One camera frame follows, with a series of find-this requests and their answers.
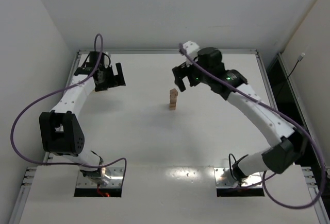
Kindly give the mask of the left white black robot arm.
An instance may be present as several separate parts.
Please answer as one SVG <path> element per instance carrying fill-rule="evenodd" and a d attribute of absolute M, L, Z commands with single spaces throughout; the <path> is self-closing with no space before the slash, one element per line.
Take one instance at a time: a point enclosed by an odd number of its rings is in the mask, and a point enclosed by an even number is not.
<path fill-rule="evenodd" d="M 98 51 L 89 52 L 85 62 L 73 74 L 70 89 L 51 111 L 39 116 L 42 145 L 46 152 L 62 156 L 78 164 L 82 175 L 98 184 L 106 184 L 109 170 L 103 159 L 88 148 L 78 122 L 79 113 L 92 92 L 125 86 L 122 65 L 116 63 L 114 73 L 109 56 Z"/>

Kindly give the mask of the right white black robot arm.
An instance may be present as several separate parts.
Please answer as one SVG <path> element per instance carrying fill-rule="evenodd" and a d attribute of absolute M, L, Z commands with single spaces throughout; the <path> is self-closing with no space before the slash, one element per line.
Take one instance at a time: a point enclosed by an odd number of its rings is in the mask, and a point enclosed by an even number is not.
<path fill-rule="evenodd" d="M 283 173 L 306 150 L 308 138 L 293 124 L 263 106 L 263 101 L 237 70 L 227 70 L 222 53 L 214 47 L 200 48 L 194 42 L 180 45 L 179 53 L 186 61 L 172 69 L 174 83 L 181 92 L 199 83 L 208 85 L 213 92 L 240 110 L 266 138 L 269 148 L 236 161 L 230 172 L 235 181 L 242 182 L 248 176 L 270 170 Z"/>

